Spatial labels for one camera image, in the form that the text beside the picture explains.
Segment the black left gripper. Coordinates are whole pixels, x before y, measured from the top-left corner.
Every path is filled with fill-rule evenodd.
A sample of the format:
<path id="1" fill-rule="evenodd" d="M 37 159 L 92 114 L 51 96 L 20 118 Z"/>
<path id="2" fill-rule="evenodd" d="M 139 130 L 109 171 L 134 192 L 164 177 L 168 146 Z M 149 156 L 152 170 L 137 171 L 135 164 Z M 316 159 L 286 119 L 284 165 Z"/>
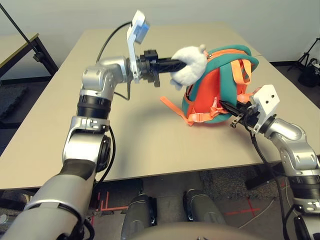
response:
<path id="1" fill-rule="evenodd" d="M 173 73 L 182 70 L 187 64 L 170 57 L 159 58 L 155 49 L 145 50 L 139 56 L 137 66 L 140 69 L 140 78 L 160 87 L 159 73 Z"/>

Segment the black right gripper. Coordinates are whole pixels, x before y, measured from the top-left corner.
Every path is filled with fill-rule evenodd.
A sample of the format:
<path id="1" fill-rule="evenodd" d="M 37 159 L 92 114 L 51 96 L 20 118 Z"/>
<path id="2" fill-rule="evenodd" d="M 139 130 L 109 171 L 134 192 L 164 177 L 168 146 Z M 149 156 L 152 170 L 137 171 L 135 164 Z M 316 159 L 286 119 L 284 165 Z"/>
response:
<path id="1" fill-rule="evenodd" d="M 246 129 L 252 129 L 257 124 L 259 113 L 250 101 L 245 103 L 238 101 L 236 105 L 223 100 L 220 100 L 219 103 L 224 110 L 235 116 L 235 119 L 230 124 L 232 128 L 236 128 L 237 124 L 241 124 Z"/>

